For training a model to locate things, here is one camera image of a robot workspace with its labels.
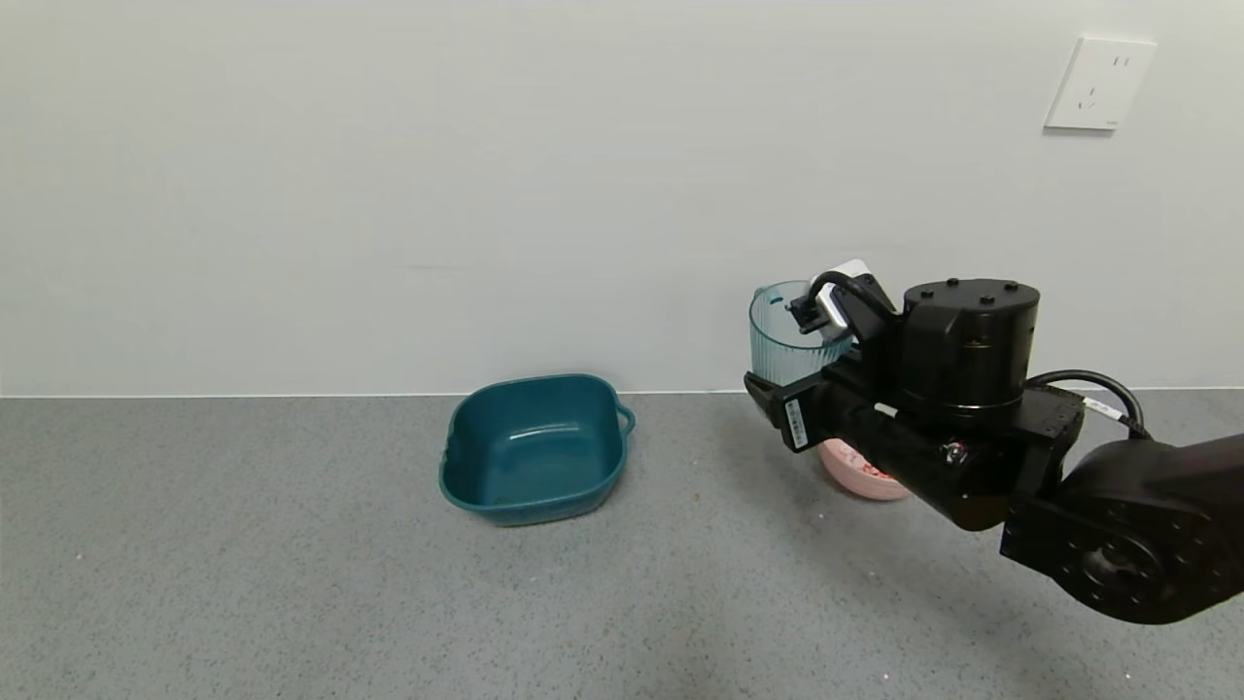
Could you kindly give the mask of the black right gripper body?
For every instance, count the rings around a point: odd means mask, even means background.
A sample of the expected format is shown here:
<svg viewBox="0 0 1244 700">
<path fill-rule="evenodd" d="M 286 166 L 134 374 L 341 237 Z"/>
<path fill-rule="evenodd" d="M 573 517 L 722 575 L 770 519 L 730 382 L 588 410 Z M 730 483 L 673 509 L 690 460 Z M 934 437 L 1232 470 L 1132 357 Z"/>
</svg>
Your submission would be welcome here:
<svg viewBox="0 0 1244 700">
<path fill-rule="evenodd" d="M 894 405 L 898 364 L 893 356 L 848 351 L 837 362 L 782 385 L 782 443 L 809 451 L 830 438 L 842 439 L 871 463 L 899 463 L 908 440 L 897 417 L 877 404 Z"/>
</svg>

